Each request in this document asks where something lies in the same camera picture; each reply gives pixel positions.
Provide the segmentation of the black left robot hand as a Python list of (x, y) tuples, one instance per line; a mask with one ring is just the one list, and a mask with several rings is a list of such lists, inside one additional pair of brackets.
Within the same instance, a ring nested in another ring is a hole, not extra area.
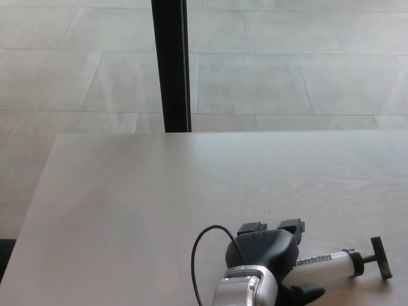
[(280, 222), (277, 229), (268, 229), (260, 222), (245, 223), (226, 250), (228, 268), (257, 265), (267, 268), (277, 281), (276, 305), (307, 305), (322, 297), (325, 289), (308, 284), (284, 285), (282, 281), (295, 267), (298, 245), (305, 231), (305, 223), (297, 219)]

